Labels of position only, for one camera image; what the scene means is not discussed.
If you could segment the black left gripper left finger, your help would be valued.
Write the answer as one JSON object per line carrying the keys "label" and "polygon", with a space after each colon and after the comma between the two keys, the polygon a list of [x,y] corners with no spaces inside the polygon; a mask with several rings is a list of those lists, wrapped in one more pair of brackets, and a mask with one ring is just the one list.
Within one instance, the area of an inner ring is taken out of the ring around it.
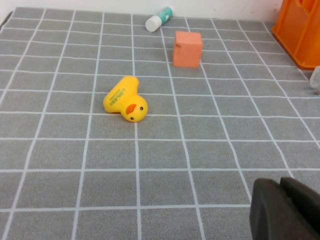
{"label": "black left gripper left finger", "polygon": [[300,206],[312,203],[313,190],[303,183],[283,177],[254,181],[249,223],[253,240],[311,240],[313,228]]}

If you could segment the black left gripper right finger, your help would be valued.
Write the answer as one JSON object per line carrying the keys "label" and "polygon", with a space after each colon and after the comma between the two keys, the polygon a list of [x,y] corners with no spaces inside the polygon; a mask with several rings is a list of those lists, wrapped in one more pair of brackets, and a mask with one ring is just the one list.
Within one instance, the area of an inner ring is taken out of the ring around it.
{"label": "black left gripper right finger", "polygon": [[282,177],[280,186],[292,204],[304,228],[303,232],[311,235],[303,239],[318,240],[320,238],[320,194],[291,177]]}

